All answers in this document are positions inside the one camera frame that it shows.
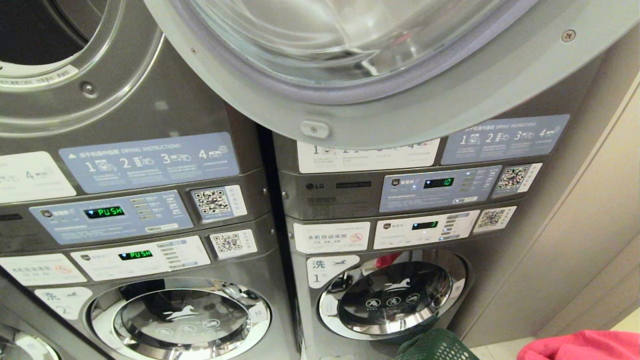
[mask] qr code sticker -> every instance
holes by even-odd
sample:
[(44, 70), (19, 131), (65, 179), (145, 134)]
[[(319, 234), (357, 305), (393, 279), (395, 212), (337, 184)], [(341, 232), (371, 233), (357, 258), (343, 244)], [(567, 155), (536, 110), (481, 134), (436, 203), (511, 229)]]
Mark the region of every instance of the qr code sticker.
[(238, 251), (244, 248), (240, 240), (240, 235), (237, 233), (214, 235), (211, 236), (211, 241), (213, 241), (218, 254)]
[(480, 216), (476, 229), (497, 226), (506, 211), (506, 209), (485, 210)]
[(222, 189), (194, 192), (193, 197), (198, 203), (198, 209), (203, 215), (221, 214), (231, 211), (227, 194)]
[(529, 167), (512, 167), (504, 171), (502, 178), (498, 181), (498, 189), (514, 189), (522, 184), (527, 175)]

